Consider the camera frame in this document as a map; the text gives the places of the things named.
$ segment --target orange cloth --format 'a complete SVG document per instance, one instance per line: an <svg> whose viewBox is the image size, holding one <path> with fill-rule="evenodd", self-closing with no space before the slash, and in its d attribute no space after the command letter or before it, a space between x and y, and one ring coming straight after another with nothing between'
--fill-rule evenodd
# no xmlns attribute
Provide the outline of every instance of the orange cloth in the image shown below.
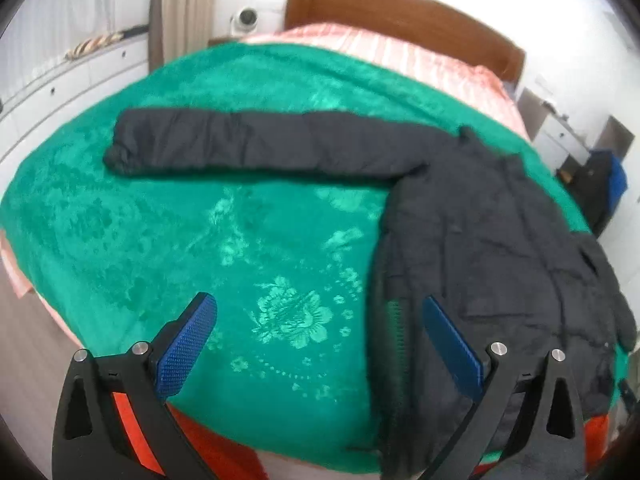
<svg viewBox="0 0 640 480"><path fill-rule="evenodd" d="M609 415L594 416L584 425L584 440L587 445L587 471L593 469L607 449Z"/></svg>
<svg viewBox="0 0 640 480"><path fill-rule="evenodd" d="M138 460L151 471L163 474L126 394L114 393L113 398ZM252 449L216 435L171 405L169 409L193 448L220 480L268 480Z"/></svg>

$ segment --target wooden headboard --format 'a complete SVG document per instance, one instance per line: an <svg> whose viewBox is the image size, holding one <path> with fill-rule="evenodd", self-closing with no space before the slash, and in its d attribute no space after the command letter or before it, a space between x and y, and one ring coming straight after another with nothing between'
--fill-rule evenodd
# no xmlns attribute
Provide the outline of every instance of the wooden headboard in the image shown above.
<svg viewBox="0 0 640 480"><path fill-rule="evenodd" d="M334 22L409 41L517 83L525 52L484 23L436 0L288 0L285 29Z"/></svg>

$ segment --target blue gripper pad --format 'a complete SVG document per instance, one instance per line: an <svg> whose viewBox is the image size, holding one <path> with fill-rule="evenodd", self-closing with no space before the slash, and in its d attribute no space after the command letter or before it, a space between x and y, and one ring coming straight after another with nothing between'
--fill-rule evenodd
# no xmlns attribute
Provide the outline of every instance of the blue gripper pad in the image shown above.
<svg viewBox="0 0 640 480"><path fill-rule="evenodd" d="M218 318L218 305L210 294L199 293L194 301L199 304L175 335L156 368L156 395L166 399L177 395L191 372L200 351L204 347ZM187 314L194 305L187 307Z"/></svg>
<svg viewBox="0 0 640 480"><path fill-rule="evenodd" d="M480 400L484 382L482 363L433 296L422 304L422 320L458 391L474 402Z"/></svg>

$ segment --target curtain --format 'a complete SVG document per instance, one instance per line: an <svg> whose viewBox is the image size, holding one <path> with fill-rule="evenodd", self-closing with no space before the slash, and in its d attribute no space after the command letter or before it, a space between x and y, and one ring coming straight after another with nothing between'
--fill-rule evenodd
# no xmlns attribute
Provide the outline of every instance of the curtain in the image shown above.
<svg viewBox="0 0 640 480"><path fill-rule="evenodd" d="M149 0L24 0L0 37L0 99L64 61L81 41L148 23Z"/></svg>
<svg viewBox="0 0 640 480"><path fill-rule="evenodd" d="M207 46L213 24L213 0L162 0L164 62Z"/></svg>
<svg viewBox="0 0 640 480"><path fill-rule="evenodd" d="M164 65L162 52L162 0L151 0L149 5L149 41L148 63L149 73Z"/></svg>

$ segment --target jacket sleeve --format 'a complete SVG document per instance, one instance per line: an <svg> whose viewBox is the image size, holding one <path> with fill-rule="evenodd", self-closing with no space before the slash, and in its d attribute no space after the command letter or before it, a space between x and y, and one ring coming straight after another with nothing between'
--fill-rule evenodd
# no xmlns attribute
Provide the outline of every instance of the jacket sleeve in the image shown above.
<svg viewBox="0 0 640 480"><path fill-rule="evenodd" d="M584 261L594 270L607 295L612 298L613 316L616 323L618 342L626 352L632 352L638 338L636 320L626 298L620 292L618 279L609 265L607 255L590 233L572 233Z"/></svg>
<svg viewBox="0 0 640 480"><path fill-rule="evenodd" d="M232 168L395 179L427 165L435 137L440 150L452 142L429 126L346 112L134 108L118 118L104 163L129 175Z"/></svg>

